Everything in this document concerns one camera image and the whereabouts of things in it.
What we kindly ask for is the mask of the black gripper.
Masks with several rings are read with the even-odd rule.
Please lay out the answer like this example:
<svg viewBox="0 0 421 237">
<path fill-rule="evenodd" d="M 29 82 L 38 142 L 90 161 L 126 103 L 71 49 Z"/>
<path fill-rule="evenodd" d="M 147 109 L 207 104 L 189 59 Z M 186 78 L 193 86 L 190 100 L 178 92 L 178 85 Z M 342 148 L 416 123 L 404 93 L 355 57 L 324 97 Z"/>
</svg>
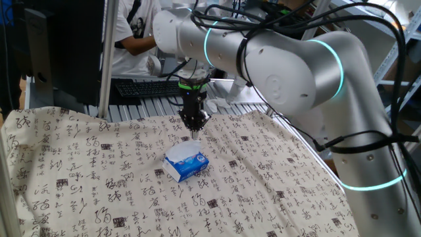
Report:
<svg viewBox="0 0 421 237">
<path fill-rule="evenodd" d="M 206 90 L 185 90 L 182 89 L 182 100 L 183 100 L 183 110 L 186 111 L 199 111 L 203 109 L 204 100 L 207 98 Z M 191 117 L 187 116 L 184 111 L 178 111 L 178 114 L 185 125 L 189 130 L 192 140 L 197 140 L 199 137 L 199 132 L 203 129 L 206 123 L 209 121 L 211 116 L 206 111 L 199 111 L 199 115 L 194 122 Z"/>
</svg>

